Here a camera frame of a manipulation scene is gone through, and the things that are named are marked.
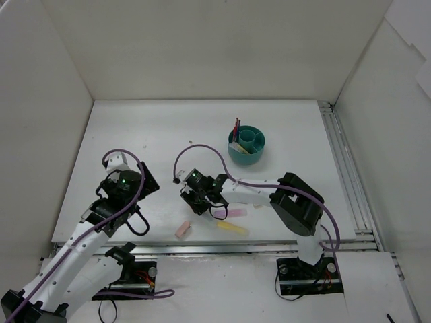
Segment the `blue ballpoint pen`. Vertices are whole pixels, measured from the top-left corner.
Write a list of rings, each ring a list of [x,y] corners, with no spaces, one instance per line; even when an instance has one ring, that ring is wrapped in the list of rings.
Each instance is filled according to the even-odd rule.
[[[239,121],[240,120],[238,118],[236,118],[235,125],[234,125],[233,131],[232,131],[232,141],[231,141],[232,143],[236,141],[236,134],[237,134]]]

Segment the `red ballpoint pen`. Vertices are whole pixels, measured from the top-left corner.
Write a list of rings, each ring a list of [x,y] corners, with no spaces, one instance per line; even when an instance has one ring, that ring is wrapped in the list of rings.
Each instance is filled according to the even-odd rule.
[[[235,128],[235,133],[234,133],[234,137],[233,137],[234,142],[238,142],[238,137],[239,137],[239,132],[240,132],[240,122],[241,122],[241,120],[239,118],[236,118],[236,128]]]

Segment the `orange capped marker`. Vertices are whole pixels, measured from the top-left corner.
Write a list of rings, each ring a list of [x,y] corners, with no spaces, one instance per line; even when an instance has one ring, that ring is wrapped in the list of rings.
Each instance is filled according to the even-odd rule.
[[[216,228],[218,226],[218,220],[214,219],[212,216],[210,215],[206,215],[205,216],[205,220],[208,223],[208,226],[212,227],[212,228]]]

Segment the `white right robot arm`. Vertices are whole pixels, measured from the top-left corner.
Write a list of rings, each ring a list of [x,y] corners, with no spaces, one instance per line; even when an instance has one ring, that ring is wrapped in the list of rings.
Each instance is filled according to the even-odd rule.
[[[181,170],[174,181],[182,184],[181,198],[197,215],[220,209],[217,218],[225,220],[231,204],[263,205],[272,208],[288,230],[296,234],[298,243],[298,269],[305,277],[313,277],[323,267],[320,247],[321,235],[317,232],[323,215],[325,200],[305,181],[293,173],[277,180],[245,183],[232,180],[227,174],[216,178],[202,174],[194,168]]]

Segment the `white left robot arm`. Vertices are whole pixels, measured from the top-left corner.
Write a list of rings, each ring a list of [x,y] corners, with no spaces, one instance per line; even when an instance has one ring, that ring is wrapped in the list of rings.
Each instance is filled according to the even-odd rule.
[[[140,213],[138,202],[160,187],[143,161],[136,171],[123,161],[103,164],[108,176],[98,189],[106,196],[89,206],[67,243],[36,278],[2,297],[7,322],[67,322],[83,304],[112,295],[110,285],[133,282],[135,244],[131,242],[111,248],[92,266],[88,261],[132,215]]]

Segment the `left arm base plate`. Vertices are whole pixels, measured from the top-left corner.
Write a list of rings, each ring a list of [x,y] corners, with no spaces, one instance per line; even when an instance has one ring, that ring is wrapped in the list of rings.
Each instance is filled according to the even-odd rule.
[[[139,300],[133,295],[152,295],[156,288],[157,262],[154,260],[136,260],[127,267],[127,271],[121,277],[100,290],[108,295],[99,293],[92,297],[92,301],[114,300]]]

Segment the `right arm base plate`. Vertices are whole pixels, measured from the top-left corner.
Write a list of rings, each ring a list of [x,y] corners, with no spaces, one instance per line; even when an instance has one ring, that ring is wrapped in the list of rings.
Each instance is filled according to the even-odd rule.
[[[316,265],[299,258],[277,259],[275,292],[288,301],[309,295],[343,294],[341,275],[334,257],[322,256]]]

